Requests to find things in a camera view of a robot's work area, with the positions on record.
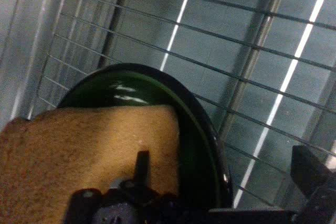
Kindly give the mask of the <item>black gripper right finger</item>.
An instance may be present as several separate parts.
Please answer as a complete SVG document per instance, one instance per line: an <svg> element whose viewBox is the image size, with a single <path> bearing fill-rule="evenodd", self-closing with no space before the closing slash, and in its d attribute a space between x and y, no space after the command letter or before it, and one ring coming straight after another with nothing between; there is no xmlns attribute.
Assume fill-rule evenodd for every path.
<svg viewBox="0 0 336 224"><path fill-rule="evenodd" d="M294 223L335 223L335 172L303 145L292 147L291 178L307 199Z"/></svg>

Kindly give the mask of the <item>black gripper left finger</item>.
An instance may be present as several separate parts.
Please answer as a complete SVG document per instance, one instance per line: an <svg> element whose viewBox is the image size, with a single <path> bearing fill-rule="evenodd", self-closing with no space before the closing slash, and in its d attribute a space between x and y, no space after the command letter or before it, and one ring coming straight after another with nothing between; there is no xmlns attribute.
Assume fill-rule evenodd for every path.
<svg viewBox="0 0 336 224"><path fill-rule="evenodd" d="M65 213L66 223L177 223L181 210L172 194L148 187L150 154L139 151L134 176L104 194L95 188L75 191Z"/></svg>

